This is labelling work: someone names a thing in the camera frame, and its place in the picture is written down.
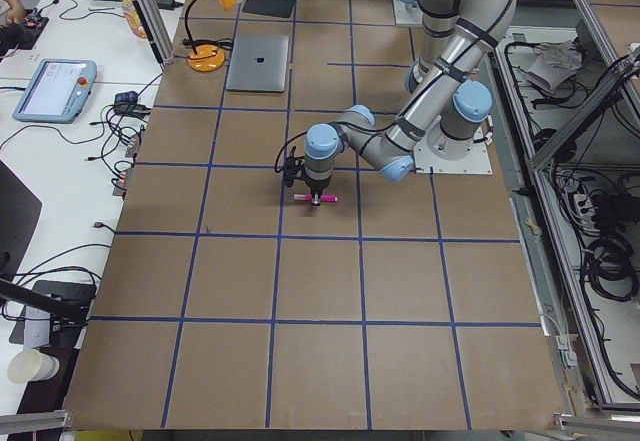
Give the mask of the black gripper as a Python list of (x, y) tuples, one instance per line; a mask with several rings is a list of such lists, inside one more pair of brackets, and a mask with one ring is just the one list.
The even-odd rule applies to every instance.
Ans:
[(321, 206), (321, 195), (329, 186), (334, 168), (334, 156), (317, 159), (310, 155), (287, 156), (283, 168), (283, 184), (291, 188), (296, 180), (303, 181), (311, 192), (311, 205)]

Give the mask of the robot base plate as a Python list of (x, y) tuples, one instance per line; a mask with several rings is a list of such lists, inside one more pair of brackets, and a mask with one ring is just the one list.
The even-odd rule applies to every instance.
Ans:
[(458, 141), (447, 137), (437, 124), (414, 148), (415, 170), (424, 174), (492, 175), (488, 145), (481, 127), (473, 138)]
[(395, 24), (401, 27), (419, 27), (422, 25), (422, 12), (416, 3), (392, 0)]

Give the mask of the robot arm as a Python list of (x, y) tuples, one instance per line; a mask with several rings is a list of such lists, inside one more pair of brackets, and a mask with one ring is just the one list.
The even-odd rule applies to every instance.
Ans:
[(401, 1), (419, 8), (423, 42), (406, 77), (411, 96), (394, 121), (378, 128), (368, 108), (354, 105), (309, 128), (303, 155), (284, 147), (276, 157), (283, 185), (304, 182), (313, 205), (321, 204), (342, 152), (353, 150), (384, 178), (399, 181), (413, 170), (414, 149), (423, 139), (437, 157), (463, 159), (489, 114), (491, 95), (471, 76), (504, 37), (516, 0)]

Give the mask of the person's forearm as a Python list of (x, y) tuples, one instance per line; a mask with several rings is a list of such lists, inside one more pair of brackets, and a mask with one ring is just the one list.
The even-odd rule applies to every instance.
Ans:
[(2, 0), (6, 5), (5, 18), (7, 23), (21, 23), (26, 17), (26, 10), (21, 0)]

